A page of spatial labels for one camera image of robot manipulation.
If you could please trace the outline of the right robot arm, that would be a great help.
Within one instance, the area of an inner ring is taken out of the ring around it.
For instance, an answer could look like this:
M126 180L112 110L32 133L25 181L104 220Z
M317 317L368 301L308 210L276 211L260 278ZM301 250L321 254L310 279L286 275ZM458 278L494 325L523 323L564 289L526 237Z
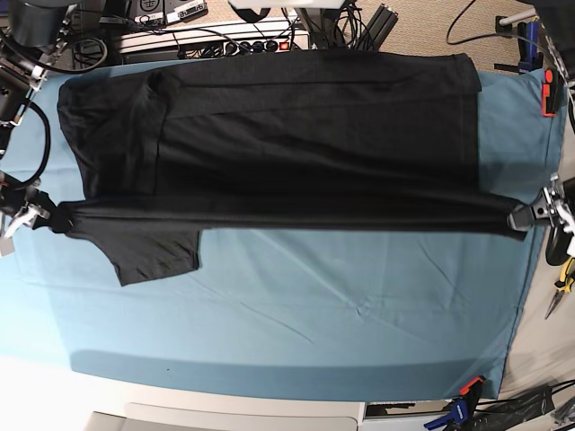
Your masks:
M70 229L49 195L39 190L51 150L47 115L33 101L49 72L75 73L56 67L66 49L66 33L76 1L8 1L7 26L1 29L1 155L5 155L13 130L28 112L35 113L44 130L40 165L26 180L1 173L1 244L12 242L23 227L48 227L58 233Z

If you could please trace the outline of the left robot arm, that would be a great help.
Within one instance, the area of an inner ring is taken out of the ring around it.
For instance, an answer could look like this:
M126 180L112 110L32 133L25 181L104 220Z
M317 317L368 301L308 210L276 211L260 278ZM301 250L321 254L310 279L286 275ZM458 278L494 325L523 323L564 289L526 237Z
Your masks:
M570 121L574 120L574 3L572 1L531 1L533 11L526 17L536 16L544 28L546 56L553 63L551 80L543 82L542 109L551 107L560 95L569 104ZM574 201L567 194L567 181L553 174L536 200L517 207L509 214L509 227L525 232L536 225L548 224L560 232L574 232Z

